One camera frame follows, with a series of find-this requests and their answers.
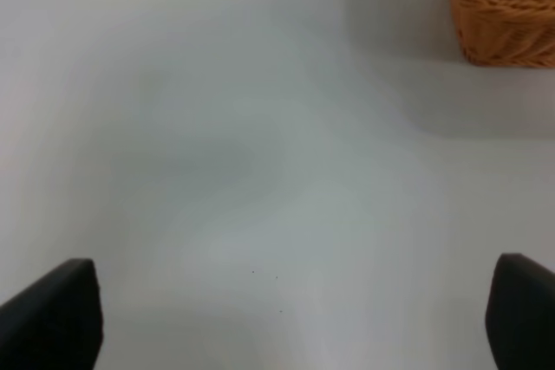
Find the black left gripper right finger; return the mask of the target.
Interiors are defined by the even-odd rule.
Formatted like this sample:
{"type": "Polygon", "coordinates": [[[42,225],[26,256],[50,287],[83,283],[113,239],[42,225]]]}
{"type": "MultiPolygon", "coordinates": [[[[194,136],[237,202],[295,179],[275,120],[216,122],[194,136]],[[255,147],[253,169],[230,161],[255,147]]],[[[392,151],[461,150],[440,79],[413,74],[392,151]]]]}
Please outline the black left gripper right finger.
{"type": "Polygon", "coordinates": [[[485,327],[498,369],[554,370],[554,273],[521,254],[501,255],[485,327]]]}

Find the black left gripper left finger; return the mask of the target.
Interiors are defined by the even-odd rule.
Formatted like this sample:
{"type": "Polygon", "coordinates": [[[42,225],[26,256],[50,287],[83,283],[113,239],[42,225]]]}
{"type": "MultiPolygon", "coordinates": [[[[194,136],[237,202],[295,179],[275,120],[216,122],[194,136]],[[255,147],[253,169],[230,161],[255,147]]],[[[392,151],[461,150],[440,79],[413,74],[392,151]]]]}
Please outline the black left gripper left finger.
{"type": "Polygon", "coordinates": [[[69,259],[1,305],[2,369],[92,370],[103,338],[91,259],[69,259]]]}

